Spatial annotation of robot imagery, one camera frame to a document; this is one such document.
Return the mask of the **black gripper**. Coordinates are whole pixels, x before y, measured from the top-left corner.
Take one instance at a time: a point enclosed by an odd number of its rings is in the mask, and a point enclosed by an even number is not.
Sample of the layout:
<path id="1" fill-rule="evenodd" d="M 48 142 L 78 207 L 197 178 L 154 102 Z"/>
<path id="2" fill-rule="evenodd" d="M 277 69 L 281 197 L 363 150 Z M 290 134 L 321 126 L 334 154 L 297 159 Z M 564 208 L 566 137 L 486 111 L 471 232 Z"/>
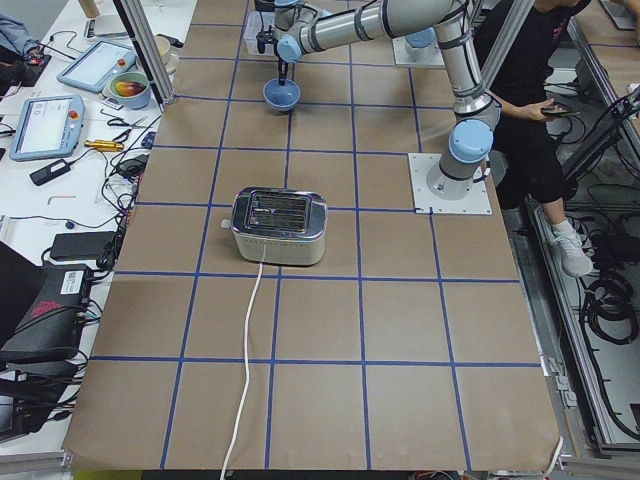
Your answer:
<path id="1" fill-rule="evenodd" d="M 283 76 L 287 76 L 288 75 L 288 70 L 289 70 L 289 64 L 287 62 L 285 62 L 282 59 L 278 60 L 278 82 L 279 85 L 286 85 L 288 78 Z"/>

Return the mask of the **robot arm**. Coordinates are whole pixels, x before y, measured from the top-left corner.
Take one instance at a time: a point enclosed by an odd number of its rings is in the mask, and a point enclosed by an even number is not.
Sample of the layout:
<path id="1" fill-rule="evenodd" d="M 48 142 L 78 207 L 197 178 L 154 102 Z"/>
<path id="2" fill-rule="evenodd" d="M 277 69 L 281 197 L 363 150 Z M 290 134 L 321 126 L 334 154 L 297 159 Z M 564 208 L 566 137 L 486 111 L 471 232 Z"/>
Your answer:
<path id="1" fill-rule="evenodd" d="M 382 36 L 393 40 L 401 66 L 442 61 L 454 96 L 456 124 L 426 185 L 443 200 L 468 195 L 492 146 L 500 106 L 483 82 L 465 2 L 370 1 L 334 14 L 306 1 L 277 1 L 274 8 L 275 52 L 282 66 L 306 54 Z"/>
<path id="2" fill-rule="evenodd" d="M 409 57 L 416 61 L 431 52 L 431 46 L 436 41 L 435 30 L 427 28 L 405 37 L 405 50 Z"/>

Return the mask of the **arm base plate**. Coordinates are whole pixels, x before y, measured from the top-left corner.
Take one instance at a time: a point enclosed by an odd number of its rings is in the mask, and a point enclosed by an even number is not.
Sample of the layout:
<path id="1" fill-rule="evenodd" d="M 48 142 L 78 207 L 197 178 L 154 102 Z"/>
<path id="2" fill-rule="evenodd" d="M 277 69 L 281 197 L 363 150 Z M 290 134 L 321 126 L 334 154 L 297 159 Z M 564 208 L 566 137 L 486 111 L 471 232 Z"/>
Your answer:
<path id="1" fill-rule="evenodd" d="M 453 180 L 440 170 L 441 154 L 409 153 L 409 172 L 416 214 L 491 215 L 482 167 L 471 178 Z"/>
<path id="2" fill-rule="evenodd" d="M 404 37 L 392 40 L 394 62 L 406 68 L 445 68 L 444 60 L 436 41 L 426 47 L 413 47 Z"/>

